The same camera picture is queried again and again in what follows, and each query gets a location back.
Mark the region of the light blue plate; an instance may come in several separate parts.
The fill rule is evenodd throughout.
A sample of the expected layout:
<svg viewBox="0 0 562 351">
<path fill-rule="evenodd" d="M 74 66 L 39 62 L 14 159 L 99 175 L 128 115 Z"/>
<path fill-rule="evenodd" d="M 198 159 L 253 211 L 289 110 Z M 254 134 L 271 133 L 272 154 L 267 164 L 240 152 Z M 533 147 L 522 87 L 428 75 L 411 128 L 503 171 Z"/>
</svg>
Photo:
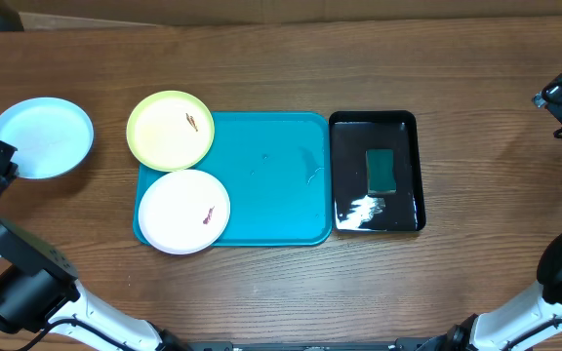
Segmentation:
<svg viewBox="0 0 562 351">
<path fill-rule="evenodd" d="M 21 101 L 0 115 L 0 140 L 17 149 L 19 177 L 46 179 L 77 167 L 90 152 L 94 127 L 78 105 L 57 97 Z"/>
</svg>

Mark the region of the pink plate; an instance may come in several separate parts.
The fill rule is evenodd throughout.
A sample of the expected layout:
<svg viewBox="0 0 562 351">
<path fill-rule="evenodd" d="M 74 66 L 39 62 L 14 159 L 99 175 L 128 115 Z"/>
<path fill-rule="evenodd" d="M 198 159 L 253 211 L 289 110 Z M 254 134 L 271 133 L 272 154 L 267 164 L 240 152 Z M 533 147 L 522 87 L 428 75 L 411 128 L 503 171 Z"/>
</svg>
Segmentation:
<svg viewBox="0 0 562 351">
<path fill-rule="evenodd" d="M 183 170 L 157 179 L 141 198 L 138 223 L 150 246 L 194 254 L 220 237 L 230 217 L 228 193 L 214 176 Z"/>
</svg>

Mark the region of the green sponge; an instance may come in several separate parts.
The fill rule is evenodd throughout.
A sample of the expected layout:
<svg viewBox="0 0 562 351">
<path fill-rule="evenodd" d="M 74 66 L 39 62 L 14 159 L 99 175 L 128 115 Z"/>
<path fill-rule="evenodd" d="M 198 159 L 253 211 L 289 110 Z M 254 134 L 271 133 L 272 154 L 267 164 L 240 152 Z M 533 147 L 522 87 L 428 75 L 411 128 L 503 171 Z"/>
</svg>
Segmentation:
<svg viewBox="0 0 562 351">
<path fill-rule="evenodd" d="M 393 194 L 397 190 L 394 154 L 391 149 L 366 151 L 367 184 L 370 195 Z"/>
</svg>

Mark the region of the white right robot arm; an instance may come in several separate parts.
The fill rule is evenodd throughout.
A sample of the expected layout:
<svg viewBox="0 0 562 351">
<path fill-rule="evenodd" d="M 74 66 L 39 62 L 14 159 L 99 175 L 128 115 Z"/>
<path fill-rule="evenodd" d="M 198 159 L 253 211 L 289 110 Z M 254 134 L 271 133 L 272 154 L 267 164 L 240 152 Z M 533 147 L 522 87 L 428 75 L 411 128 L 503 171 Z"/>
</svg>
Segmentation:
<svg viewBox="0 0 562 351">
<path fill-rule="evenodd" d="M 562 73 L 532 98 L 561 127 L 553 136 L 562 139 Z M 546 248 L 536 281 L 498 309 L 472 315 L 447 333 L 435 336 L 416 350 L 531 350 L 562 332 L 562 233 Z"/>
</svg>

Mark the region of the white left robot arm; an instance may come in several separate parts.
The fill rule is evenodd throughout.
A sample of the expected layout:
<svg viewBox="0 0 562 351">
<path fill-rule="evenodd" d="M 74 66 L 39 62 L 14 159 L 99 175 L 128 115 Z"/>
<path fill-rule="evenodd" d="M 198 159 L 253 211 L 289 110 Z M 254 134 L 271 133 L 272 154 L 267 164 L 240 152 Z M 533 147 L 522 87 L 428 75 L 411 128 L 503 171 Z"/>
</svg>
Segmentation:
<svg viewBox="0 0 562 351">
<path fill-rule="evenodd" d="M 16 149 L 0 140 L 0 196 L 18 176 Z M 88 292 L 56 248 L 0 217 L 0 332 L 47 334 L 96 350 L 185 350 L 169 331 L 132 318 Z"/>
</svg>

